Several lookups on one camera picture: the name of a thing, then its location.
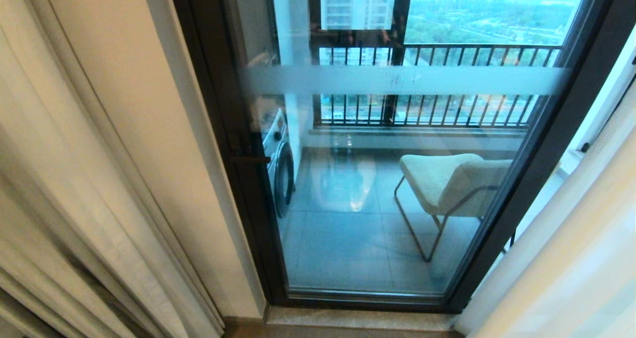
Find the door handle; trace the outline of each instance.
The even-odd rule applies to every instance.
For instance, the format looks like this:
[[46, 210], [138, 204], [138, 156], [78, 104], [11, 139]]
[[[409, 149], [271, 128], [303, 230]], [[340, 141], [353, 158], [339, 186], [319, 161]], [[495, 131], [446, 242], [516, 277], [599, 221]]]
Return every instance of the door handle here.
[[230, 157], [230, 162], [233, 162], [233, 163], [268, 164], [270, 161], [272, 161], [270, 157], [248, 157], [248, 156]]

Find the white curtain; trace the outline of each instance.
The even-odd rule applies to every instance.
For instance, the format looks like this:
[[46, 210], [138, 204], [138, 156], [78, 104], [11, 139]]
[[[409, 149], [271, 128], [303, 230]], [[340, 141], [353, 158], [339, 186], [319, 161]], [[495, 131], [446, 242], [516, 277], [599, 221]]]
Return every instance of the white curtain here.
[[0, 0], [0, 288], [23, 308], [0, 314], [67, 337], [220, 337], [89, 84], [66, 75], [78, 64], [54, 21], [41, 2]]
[[[622, 110], [634, 115], [633, 104]], [[628, 121], [623, 145], [469, 338], [636, 336], [636, 130]]]

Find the washing machine door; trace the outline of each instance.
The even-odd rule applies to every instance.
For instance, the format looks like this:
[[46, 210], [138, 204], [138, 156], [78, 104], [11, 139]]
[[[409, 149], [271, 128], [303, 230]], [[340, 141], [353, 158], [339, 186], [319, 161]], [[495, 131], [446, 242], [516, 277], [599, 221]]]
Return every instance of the washing machine door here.
[[289, 209], [294, 189], [294, 157], [288, 141], [280, 144], [274, 173], [273, 196], [276, 214], [283, 218]]

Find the balcony railing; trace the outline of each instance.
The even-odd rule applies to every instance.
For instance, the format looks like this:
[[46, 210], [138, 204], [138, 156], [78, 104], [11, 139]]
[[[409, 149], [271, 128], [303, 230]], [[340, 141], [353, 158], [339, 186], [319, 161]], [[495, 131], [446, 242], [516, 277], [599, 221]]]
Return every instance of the balcony railing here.
[[[561, 46], [407, 44], [402, 66], [558, 67]], [[321, 65], [389, 66], [392, 48], [320, 48]], [[402, 127], [527, 127], [540, 95], [322, 94], [314, 125]]]

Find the door frame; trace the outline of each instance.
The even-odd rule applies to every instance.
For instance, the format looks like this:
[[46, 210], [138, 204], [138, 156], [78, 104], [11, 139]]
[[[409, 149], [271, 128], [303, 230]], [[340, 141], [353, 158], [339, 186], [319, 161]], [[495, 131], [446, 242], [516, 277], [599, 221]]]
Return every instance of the door frame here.
[[488, 230], [480, 230], [447, 293], [423, 301], [413, 295], [333, 292], [289, 295], [277, 220], [271, 204], [260, 133], [252, 133], [232, 51], [223, 0], [173, 0], [186, 46], [212, 122], [232, 194], [268, 302], [277, 306], [460, 313], [547, 181], [604, 84], [636, 19], [634, 0], [597, 1], [591, 34], [577, 44], [579, 60], [558, 100], [545, 106], [519, 151], [516, 180], [497, 199]]

